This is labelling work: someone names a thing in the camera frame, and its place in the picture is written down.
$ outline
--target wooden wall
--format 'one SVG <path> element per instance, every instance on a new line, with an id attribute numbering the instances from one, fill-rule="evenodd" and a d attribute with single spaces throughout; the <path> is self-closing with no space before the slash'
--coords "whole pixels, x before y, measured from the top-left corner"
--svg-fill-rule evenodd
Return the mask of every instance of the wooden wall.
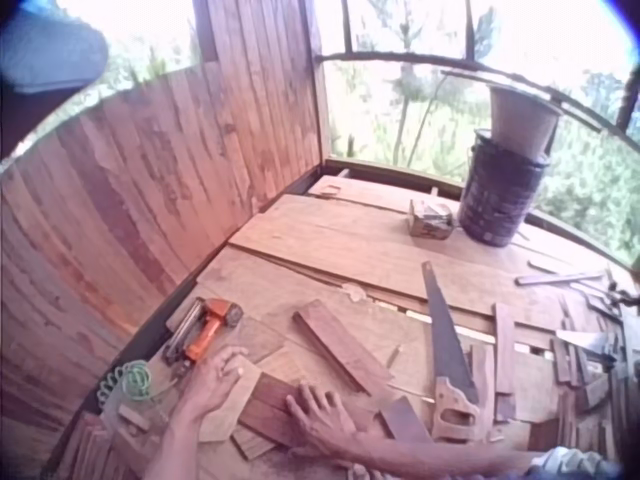
<path id="1" fill-rule="evenodd" d="M 2 176 L 2 450 L 34 474 L 150 314 L 320 163 L 298 0 L 209 0 L 218 60 L 119 93 Z"/>

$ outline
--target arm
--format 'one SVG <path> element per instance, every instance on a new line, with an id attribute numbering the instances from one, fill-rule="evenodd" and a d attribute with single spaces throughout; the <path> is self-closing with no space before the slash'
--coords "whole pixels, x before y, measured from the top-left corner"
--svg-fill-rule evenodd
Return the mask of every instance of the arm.
<path id="1" fill-rule="evenodd" d="M 535 454 L 495 447 L 448 444 L 407 444 L 356 432 L 340 397 L 314 387 L 301 387 L 304 405 L 287 398 L 307 443 L 318 453 L 368 468 L 413 479 L 447 476 L 524 473 Z"/>
<path id="2" fill-rule="evenodd" d="M 198 478 L 198 436 L 202 420 L 224 404 L 242 375 L 240 369 L 231 368 L 232 360 L 246 353 L 244 348 L 225 347 L 196 366 L 143 480 Z"/>

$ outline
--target black plastic bucket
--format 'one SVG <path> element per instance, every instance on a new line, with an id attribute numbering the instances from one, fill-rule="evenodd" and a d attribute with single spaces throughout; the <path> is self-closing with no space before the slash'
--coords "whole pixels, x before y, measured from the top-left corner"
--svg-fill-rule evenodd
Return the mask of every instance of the black plastic bucket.
<path id="1" fill-rule="evenodd" d="M 476 130 L 473 159 L 462 192 L 458 219 L 467 234 L 504 247 L 524 221 L 549 159 L 532 160 L 491 141 L 489 130 Z"/>

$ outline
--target wooden saw handle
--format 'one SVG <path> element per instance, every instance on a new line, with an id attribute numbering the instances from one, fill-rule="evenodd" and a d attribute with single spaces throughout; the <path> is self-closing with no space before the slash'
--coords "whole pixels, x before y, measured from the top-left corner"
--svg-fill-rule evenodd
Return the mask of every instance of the wooden saw handle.
<path id="1" fill-rule="evenodd" d="M 209 320 L 198 335 L 198 338 L 196 338 L 195 342 L 187 347 L 187 351 L 185 352 L 187 358 L 189 358 L 193 363 L 197 363 L 207 351 L 209 345 L 211 345 L 213 336 L 220 325 L 222 325 L 222 320 Z"/>
<path id="2" fill-rule="evenodd" d="M 469 425 L 457 425 L 446 421 L 443 414 L 453 411 L 470 420 Z M 433 414 L 431 436 L 434 440 L 471 442 L 476 440 L 476 426 L 480 409 L 470 403 L 457 388 L 451 386 L 447 377 L 436 378 L 436 409 Z"/>

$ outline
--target stacked buckets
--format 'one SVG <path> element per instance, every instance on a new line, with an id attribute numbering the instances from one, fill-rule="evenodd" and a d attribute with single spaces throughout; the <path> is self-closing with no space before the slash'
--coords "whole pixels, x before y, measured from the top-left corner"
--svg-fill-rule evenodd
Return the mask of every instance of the stacked buckets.
<path id="1" fill-rule="evenodd" d="M 503 247 L 524 221 L 549 165 L 544 149 L 561 114 L 542 99 L 491 86 L 491 130 L 476 130 L 459 221 L 482 243 Z"/>

